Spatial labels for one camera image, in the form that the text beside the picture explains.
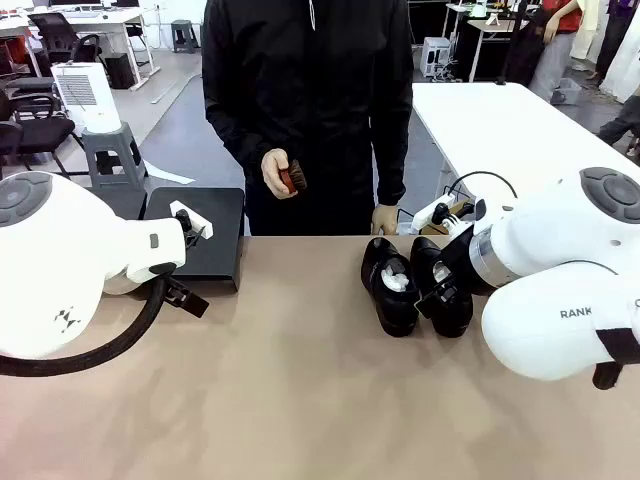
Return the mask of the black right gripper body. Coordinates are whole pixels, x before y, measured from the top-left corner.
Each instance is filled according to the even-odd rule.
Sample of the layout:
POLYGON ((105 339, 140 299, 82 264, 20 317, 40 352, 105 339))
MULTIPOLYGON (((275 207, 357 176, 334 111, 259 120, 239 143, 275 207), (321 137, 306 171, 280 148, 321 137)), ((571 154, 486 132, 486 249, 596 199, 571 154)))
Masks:
POLYGON ((476 296, 488 294, 488 284, 472 265, 469 247, 473 238, 473 227, 468 226, 451 240, 441 251, 441 261, 453 276, 455 286, 476 296))

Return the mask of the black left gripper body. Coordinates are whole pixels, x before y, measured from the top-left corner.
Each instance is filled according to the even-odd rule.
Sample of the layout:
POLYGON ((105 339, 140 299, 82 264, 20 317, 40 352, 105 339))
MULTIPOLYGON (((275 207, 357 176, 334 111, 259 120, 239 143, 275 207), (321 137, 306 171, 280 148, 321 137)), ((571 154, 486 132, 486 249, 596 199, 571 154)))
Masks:
POLYGON ((150 279, 149 283, 153 284, 158 280, 162 280, 166 286, 172 286, 174 283, 173 274, 178 266, 174 262, 166 262, 151 266, 148 269, 150 279))

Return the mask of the black leather dress shoe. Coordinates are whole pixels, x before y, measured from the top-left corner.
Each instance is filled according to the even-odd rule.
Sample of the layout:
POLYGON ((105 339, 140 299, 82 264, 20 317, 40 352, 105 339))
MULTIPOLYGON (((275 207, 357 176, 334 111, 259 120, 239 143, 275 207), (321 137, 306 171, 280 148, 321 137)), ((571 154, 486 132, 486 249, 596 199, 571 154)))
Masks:
POLYGON ((409 260, 386 238, 373 238, 363 255, 361 281, 382 329, 392 337, 409 336, 418 321, 415 304, 420 299, 409 260))
MULTIPOLYGON (((420 293, 420 285, 431 281, 453 280, 448 268, 441 261, 440 248, 426 237, 417 237, 412 244, 410 264, 413 279, 420 293)), ((473 317, 473 300, 470 293, 457 288, 455 316, 429 319, 435 332, 446 338, 461 337, 473 317)))

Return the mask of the red wooden shoe brush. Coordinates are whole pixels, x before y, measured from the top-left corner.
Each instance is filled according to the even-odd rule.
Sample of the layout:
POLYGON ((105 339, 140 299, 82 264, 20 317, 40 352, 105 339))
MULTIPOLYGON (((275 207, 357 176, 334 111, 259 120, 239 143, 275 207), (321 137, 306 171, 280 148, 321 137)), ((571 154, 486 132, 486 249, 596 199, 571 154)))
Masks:
POLYGON ((303 192, 307 189, 307 181, 299 162, 292 159, 286 169, 279 170, 279 176, 287 187, 289 194, 303 192))

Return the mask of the person's left forearm black sleeve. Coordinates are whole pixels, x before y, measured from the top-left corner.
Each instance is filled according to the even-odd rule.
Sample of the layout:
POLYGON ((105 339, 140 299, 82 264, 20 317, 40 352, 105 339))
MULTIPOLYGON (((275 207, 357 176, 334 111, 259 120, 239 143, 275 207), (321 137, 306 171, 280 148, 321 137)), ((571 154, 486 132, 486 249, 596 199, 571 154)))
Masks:
POLYGON ((374 123, 374 153, 378 171, 378 200, 396 206, 406 192, 405 160, 408 152, 410 113, 381 118, 374 123))

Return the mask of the person's right forearm black sleeve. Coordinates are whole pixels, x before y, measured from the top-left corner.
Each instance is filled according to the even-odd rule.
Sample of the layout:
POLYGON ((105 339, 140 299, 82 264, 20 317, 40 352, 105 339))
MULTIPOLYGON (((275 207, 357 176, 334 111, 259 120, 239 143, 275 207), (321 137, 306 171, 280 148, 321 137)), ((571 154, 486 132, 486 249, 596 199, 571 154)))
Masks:
POLYGON ((233 102, 206 97, 205 117, 245 172, 257 171, 263 157, 274 149, 233 102))

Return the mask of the black shoe stand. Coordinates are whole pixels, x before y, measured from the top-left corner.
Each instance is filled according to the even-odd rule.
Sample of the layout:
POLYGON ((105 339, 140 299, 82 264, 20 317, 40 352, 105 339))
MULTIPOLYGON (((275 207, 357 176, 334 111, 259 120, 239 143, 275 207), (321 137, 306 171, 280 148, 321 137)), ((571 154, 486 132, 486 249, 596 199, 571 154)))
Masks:
POLYGON ((240 260, 244 240, 244 192, 240 188, 160 187, 150 196, 147 220, 167 217, 170 204, 179 201, 213 225, 213 236, 201 238, 186 254, 186 264, 174 277, 187 284, 200 283, 221 292, 240 286, 240 260))

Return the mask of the person's left hand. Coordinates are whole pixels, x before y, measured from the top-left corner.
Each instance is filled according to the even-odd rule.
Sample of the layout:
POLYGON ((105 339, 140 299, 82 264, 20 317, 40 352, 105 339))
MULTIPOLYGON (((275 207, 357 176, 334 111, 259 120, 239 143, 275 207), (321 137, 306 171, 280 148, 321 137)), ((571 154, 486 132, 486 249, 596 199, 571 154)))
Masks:
POLYGON ((372 235, 396 235, 398 228, 398 207, 378 204, 372 214, 372 235))

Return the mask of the person's right hand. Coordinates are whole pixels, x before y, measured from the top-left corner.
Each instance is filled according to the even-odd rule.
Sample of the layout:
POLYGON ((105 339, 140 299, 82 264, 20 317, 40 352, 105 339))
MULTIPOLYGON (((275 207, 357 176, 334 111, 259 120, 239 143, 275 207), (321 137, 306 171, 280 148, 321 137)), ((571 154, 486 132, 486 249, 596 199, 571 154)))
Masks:
POLYGON ((281 180, 280 171, 289 168, 288 157, 283 149, 271 149, 266 152, 261 161, 263 180, 271 193, 279 200, 289 199, 296 195, 290 192, 281 180))

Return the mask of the brown cardboard box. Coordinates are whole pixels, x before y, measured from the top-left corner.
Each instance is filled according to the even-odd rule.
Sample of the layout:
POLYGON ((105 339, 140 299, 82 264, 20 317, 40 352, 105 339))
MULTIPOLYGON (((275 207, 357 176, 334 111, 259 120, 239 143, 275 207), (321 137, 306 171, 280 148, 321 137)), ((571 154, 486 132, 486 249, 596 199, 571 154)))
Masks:
MULTIPOLYGON (((463 219, 464 217, 473 214, 475 211, 474 204, 469 201, 460 201, 450 208, 450 213, 455 215, 459 219, 463 219)), ((420 230, 421 235, 448 235, 448 230, 442 225, 433 225, 428 224, 424 228, 420 230)))

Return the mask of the grey plastic stool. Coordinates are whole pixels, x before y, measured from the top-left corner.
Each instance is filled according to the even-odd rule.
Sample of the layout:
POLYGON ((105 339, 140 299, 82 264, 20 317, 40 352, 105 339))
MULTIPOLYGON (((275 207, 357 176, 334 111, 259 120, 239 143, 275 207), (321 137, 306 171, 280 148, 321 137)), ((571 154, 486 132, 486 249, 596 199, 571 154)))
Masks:
POLYGON ((127 122, 119 129, 106 133, 82 133, 91 184, 94 188, 124 185, 144 190, 148 176, 138 145, 127 122))

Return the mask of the white folding table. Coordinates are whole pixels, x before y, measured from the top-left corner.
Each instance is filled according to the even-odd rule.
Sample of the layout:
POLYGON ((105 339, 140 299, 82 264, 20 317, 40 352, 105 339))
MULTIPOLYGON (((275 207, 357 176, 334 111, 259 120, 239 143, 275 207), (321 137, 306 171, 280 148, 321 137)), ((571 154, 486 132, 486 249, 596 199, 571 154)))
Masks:
POLYGON ((634 165, 565 113, 518 84, 416 83, 402 205, 415 212, 457 177, 470 195, 525 197, 561 174, 634 165))

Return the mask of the black office chair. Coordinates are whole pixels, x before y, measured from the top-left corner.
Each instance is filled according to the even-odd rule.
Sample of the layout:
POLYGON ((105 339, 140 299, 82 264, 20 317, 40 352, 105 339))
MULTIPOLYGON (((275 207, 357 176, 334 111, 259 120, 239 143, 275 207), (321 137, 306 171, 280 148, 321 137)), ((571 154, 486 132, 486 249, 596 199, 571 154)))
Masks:
POLYGON ((102 62, 98 35, 80 37, 67 19, 58 12, 33 13, 28 18, 39 31, 43 49, 51 65, 102 62))
POLYGON ((83 145, 75 135, 75 123, 64 114, 55 113, 54 107, 55 98, 52 94, 27 94, 10 98, 0 87, 0 180, 3 179, 5 158, 15 161, 19 156, 39 153, 52 156, 59 169, 58 175, 67 179, 87 175, 85 171, 67 171, 56 154, 57 148, 69 136, 73 136, 81 148, 83 145), (42 101, 40 106, 45 107, 45 115, 20 119, 20 109, 37 100, 42 101))

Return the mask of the grey plastic bin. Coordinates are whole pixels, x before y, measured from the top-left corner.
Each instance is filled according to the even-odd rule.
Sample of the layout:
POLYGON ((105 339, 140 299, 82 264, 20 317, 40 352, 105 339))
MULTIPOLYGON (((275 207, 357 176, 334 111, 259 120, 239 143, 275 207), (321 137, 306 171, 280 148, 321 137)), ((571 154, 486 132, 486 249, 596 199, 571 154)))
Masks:
POLYGON ((571 78, 562 78, 556 89, 553 90, 550 104, 575 105, 578 102, 582 87, 571 78))

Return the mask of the white air purifier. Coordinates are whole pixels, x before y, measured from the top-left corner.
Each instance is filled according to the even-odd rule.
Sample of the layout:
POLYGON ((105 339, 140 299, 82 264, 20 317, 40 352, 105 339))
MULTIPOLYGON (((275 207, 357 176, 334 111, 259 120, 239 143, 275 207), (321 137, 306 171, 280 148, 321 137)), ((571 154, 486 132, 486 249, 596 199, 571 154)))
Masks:
POLYGON ((100 63, 67 62, 52 67, 57 91, 69 117, 85 124, 110 112, 114 101, 100 63))

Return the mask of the white computer case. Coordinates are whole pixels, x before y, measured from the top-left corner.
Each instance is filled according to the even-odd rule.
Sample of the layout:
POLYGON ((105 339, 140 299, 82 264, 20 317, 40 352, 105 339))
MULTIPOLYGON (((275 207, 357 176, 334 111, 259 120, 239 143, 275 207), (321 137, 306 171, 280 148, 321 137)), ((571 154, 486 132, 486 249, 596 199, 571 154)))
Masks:
POLYGON ((425 78, 436 77, 448 64, 451 42, 445 37, 425 37, 420 70, 425 78))

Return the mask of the black computer tower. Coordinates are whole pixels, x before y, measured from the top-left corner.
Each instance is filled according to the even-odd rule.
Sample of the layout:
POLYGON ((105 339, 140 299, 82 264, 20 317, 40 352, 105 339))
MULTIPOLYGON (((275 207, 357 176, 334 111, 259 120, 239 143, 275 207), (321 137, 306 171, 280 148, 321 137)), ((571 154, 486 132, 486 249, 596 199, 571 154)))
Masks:
POLYGON ((127 90, 135 85, 136 80, 125 53, 106 55, 103 62, 112 89, 127 90))

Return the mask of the seated person's dark leg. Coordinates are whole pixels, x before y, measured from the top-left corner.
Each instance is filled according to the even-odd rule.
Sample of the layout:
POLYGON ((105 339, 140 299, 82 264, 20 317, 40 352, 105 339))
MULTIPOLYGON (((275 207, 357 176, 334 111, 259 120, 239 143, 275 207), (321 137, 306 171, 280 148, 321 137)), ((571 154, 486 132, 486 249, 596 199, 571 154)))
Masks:
POLYGON ((624 102, 618 115, 600 128, 597 137, 613 146, 627 132, 635 139, 634 146, 629 146, 630 158, 640 166, 640 87, 624 102))

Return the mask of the person's black jacket torso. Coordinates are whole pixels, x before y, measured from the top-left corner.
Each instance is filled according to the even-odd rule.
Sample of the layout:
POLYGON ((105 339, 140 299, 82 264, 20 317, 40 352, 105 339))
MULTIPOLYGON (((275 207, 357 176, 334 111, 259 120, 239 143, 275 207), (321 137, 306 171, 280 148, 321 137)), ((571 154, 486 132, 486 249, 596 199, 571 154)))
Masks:
POLYGON ((207 0, 204 105, 233 102, 307 181, 279 200, 242 169, 253 235, 371 235, 373 124, 411 117, 413 72, 407 0, 207 0))

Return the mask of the person in red shirt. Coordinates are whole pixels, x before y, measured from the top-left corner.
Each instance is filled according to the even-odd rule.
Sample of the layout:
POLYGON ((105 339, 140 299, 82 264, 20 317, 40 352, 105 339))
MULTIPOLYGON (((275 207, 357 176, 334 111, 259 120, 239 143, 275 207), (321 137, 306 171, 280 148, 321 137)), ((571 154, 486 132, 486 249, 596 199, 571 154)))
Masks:
POLYGON ((567 68, 576 34, 581 26, 584 0, 543 0, 546 20, 542 27, 544 50, 529 90, 550 103, 567 68))

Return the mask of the wooden top back table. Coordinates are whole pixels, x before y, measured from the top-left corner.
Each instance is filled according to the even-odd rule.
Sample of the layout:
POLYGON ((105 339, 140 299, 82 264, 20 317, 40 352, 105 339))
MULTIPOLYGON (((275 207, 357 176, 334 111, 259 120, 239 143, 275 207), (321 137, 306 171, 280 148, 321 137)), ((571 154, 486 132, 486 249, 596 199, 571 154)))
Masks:
POLYGON ((512 34, 519 32, 528 23, 527 20, 495 20, 489 22, 484 19, 469 19, 467 24, 479 31, 479 37, 476 42, 474 57, 471 64, 471 70, 468 76, 468 82, 473 83, 476 77, 477 65, 479 62, 480 52, 485 40, 492 40, 496 34, 512 34))

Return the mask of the small grey stool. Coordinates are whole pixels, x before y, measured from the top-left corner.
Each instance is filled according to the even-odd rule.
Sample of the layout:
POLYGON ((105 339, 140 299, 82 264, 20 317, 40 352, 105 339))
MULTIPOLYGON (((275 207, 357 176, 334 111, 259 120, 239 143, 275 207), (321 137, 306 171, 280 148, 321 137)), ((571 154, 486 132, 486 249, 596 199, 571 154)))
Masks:
POLYGON ((171 23, 173 51, 193 54, 199 48, 193 24, 189 20, 174 20, 171 23))

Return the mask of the person in cream top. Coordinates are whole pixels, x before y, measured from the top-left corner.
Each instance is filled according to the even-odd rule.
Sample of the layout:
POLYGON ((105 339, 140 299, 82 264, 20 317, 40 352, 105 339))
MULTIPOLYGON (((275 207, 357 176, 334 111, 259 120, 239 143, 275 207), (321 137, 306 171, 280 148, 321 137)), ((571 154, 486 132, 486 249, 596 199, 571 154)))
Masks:
POLYGON ((576 71, 585 71, 588 53, 598 28, 600 0, 577 0, 577 2, 582 18, 570 53, 570 67, 576 71))

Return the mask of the white office desk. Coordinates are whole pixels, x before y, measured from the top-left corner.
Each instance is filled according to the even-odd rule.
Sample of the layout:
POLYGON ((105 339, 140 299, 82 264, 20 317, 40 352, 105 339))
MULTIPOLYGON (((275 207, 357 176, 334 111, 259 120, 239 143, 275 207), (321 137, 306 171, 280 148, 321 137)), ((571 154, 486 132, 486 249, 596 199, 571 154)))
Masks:
MULTIPOLYGON (((69 9, 36 7, 39 13, 61 13, 76 33, 96 33, 120 38, 121 43, 126 47, 127 58, 135 80, 134 85, 129 88, 130 91, 140 89, 153 75, 160 71, 160 67, 154 61, 146 35, 144 15, 147 11, 145 9, 141 7, 126 7, 93 10, 92 12, 88 7, 81 9, 84 9, 85 13, 70 11, 69 9), (128 36, 127 27, 134 24, 138 24, 142 29, 141 42, 145 48, 146 60, 139 59, 136 56, 141 51, 133 48, 128 36)), ((36 31, 35 24, 28 18, 28 13, 33 11, 34 9, 10 7, 4 19, 0 15, 0 39, 22 37, 25 40, 27 53, 34 64, 36 76, 41 77, 42 74, 29 40, 36 31)))

